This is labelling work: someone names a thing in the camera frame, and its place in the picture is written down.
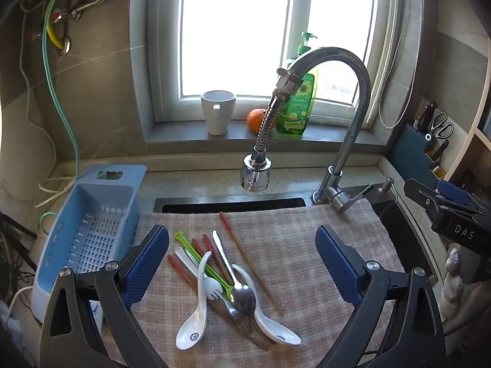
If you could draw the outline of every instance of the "blue gripper pad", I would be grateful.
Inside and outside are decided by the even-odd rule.
[[[468,205],[470,202],[469,195],[467,192],[465,192],[465,190],[444,180],[438,182],[436,189],[438,189],[440,194],[445,195],[448,199],[454,201],[455,203]]]
[[[161,227],[126,276],[123,303],[130,308],[143,299],[152,278],[169,248],[169,232]]]
[[[353,251],[349,253],[350,258],[354,257],[354,252],[359,258],[356,259],[356,263],[364,263],[364,260],[354,248],[346,246],[330,226],[321,226],[317,229],[315,247],[343,300],[357,308],[363,299],[360,276],[348,261],[345,252],[348,252],[348,248],[352,249]]]

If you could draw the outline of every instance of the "dish soap bottle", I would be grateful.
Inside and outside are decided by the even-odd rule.
[[[317,38],[313,34],[302,32],[302,37],[305,39],[303,44],[299,45],[296,50],[296,57],[289,58],[285,61],[285,66],[288,67],[296,58],[310,50],[307,45],[308,40]],[[303,84],[300,86],[295,95],[290,97],[287,102],[276,115],[276,130],[282,134],[301,135],[305,131],[310,112],[314,104],[315,92],[317,90],[317,68],[311,69],[304,77]]]

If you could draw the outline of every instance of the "knife block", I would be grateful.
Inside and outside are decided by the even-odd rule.
[[[406,125],[387,159],[404,181],[413,178],[428,188],[436,189],[439,180],[430,168],[434,162],[426,155],[435,146],[436,138],[426,141],[424,134]]]

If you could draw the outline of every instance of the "gray tile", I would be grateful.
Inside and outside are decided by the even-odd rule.
[[[52,73],[59,73],[93,59],[129,49],[129,0],[105,0],[96,7],[87,9],[78,22],[68,22],[67,34],[72,40],[70,53],[59,56],[48,41],[48,56]],[[30,18],[30,28],[38,23],[36,15]],[[63,34],[63,24],[56,24],[56,33]],[[29,66],[33,83],[45,78],[41,59],[41,38],[28,45]]]
[[[110,54],[55,76],[58,98],[82,159],[146,154],[130,67],[129,53]],[[34,92],[60,160],[72,160],[73,148],[46,82]]]
[[[381,113],[384,123],[386,125],[393,126],[403,109],[404,102],[408,96],[408,88],[394,80],[390,80],[386,83],[384,94],[382,95],[382,107]],[[386,143],[392,133],[391,129],[387,129],[381,123],[379,117],[377,117],[372,126],[373,133],[382,142]]]
[[[418,51],[418,38],[411,32],[414,32],[414,29],[406,28],[397,51],[392,72],[389,75],[389,80],[394,80],[406,87],[411,84]]]
[[[424,27],[419,49],[418,67],[414,79],[414,92],[423,94],[430,75],[435,53],[436,34],[438,32],[438,0],[424,0]]]
[[[488,59],[468,45],[438,33],[424,98],[469,131],[481,100]]]
[[[22,11],[16,6],[0,27],[0,101],[2,108],[5,108],[26,90],[24,78],[19,70],[22,17]]]

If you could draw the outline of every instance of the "window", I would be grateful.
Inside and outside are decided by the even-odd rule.
[[[277,80],[276,69],[296,56],[302,31],[317,37],[309,41],[311,48],[335,45],[355,53],[368,68],[374,86],[372,104],[376,102],[387,61],[385,39],[394,21],[389,15],[391,0],[154,2],[159,24],[153,45],[158,52],[152,61],[151,0],[149,58],[157,121],[202,120],[199,96],[208,90],[237,95],[233,119],[265,107]],[[347,124],[358,102],[355,74],[341,62],[323,63],[318,71],[311,120]]]

